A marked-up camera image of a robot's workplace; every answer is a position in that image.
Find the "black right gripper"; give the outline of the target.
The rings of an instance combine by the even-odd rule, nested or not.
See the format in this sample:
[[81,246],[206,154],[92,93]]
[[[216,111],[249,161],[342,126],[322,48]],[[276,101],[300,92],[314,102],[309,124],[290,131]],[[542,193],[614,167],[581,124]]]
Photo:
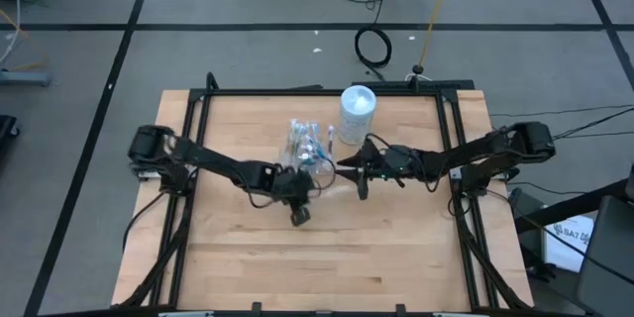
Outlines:
[[[411,173],[411,151],[402,145],[392,145],[387,140],[376,134],[367,134],[366,139],[372,143],[378,141],[384,145],[384,149],[379,151],[382,175],[389,174],[396,177],[406,177]],[[337,161],[341,166],[363,166],[367,161],[362,152],[357,152],[348,158]],[[363,178],[365,173],[358,169],[338,169],[337,174],[345,178]]]

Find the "clear plastic container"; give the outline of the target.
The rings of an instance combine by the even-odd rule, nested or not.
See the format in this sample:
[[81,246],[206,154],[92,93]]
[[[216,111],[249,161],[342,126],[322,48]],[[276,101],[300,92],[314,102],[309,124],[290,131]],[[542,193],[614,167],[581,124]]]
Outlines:
[[[327,131],[330,125],[327,127],[327,130],[324,133],[322,133],[320,130],[320,126],[317,123],[319,126],[320,146],[316,148],[312,145],[309,138],[309,123],[310,122],[302,122],[299,120],[297,120],[297,122],[302,124],[302,134],[301,134],[301,139],[298,141],[297,150],[295,153],[292,154],[288,148],[288,133],[289,133],[289,126],[290,126],[290,122],[289,122],[286,139],[285,139],[284,145],[282,146],[281,155],[279,158],[280,163],[284,166],[290,165],[290,166],[293,166],[294,168],[300,168],[300,169],[306,170],[311,174],[325,174],[327,172],[331,172],[333,170],[332,160],[327,158],[327,142],[328,142]],[[307,153],[304,149],[305,145],[312,145],[314,148],[314,153],[313,154]],[[311,165],[300,164],[299,157],[302,154],[309,154],[311,156],[312,158]]]

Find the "green toothbrush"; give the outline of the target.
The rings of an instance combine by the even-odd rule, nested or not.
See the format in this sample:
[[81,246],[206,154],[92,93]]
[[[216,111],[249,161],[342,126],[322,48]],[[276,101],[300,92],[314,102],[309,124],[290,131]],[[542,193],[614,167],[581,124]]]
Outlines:
[[298,123],[296,119],[290,121],[289,133],[288,133],[288,148],[293,154],[297,150],[298,141],[301,139],[302,124]]

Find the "white wipes canister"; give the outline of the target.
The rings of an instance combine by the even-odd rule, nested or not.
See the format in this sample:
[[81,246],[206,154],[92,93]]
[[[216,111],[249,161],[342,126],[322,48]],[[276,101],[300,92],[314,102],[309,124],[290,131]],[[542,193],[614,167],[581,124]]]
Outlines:
[[370,132],[375,108],[376,97],[371,89],[363,85],[346,88],[340,97],[340,140],[348,145],[360,144]]

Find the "black metal beam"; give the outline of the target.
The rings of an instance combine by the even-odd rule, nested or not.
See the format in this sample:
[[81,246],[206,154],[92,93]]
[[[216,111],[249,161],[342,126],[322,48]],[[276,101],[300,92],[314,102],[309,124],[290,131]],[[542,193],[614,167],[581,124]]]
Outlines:
[[612,196],[622,201],[634,201],[634,176],[534,211],[527,214],[526,217],[516,218],[514,220],[516,232],[522,234],[536,229],[536,226],[531,224],[531,221],[539,226],[548,226],[571,217],[596,211],[600,206],[601,200],[607,196]]

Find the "white printed box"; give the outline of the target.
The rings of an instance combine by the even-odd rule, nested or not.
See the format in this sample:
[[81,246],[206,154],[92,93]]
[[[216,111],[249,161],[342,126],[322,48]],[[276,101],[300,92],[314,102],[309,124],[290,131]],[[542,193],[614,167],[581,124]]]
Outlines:
[[594,221],[585,216],[576,216],[546,226],[543,233],[542,254],[546,264],[559,269],[579,272],[584,260],[582,256],[589,245]]

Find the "grey metal bar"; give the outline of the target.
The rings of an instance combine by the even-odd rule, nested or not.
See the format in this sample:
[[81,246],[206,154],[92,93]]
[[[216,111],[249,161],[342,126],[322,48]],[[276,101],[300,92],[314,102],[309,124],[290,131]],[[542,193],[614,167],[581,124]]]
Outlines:
[[0,70],[0,85],[36,85],[48,87],[51,78],[45,72]]

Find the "black caster foot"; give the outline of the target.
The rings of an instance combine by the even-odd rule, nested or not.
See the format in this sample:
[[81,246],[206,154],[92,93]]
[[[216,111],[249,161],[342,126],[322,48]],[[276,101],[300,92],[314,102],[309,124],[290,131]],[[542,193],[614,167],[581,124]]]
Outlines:
[[0,115],[0,156],[2,156],[14,139],[20,135],[17,119],[9,115]]

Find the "black aluminium table frame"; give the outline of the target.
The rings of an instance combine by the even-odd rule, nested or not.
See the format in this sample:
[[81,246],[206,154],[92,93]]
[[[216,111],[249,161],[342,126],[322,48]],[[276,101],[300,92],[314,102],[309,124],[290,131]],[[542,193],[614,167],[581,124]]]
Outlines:
[[[211,98],[204,145],[235,159],[276,161],[291,119],[338,123],[340,90],[229,94]],[[372,131],[388,142],[441,151],[436,98],[379,96]],[[289,209],[256,209],[226,178],[203,171],[176,307],[264,311],[467,311],[468,285],[447,178],[429,193],[408,180],[370,182],[370,197],[322,197],[311,220],[292,227]],[[130,232],[112,297],[129,298],[157,260],[168,198]],[[509,205],[479,200],[492,263],[527,304],[533,298]]]

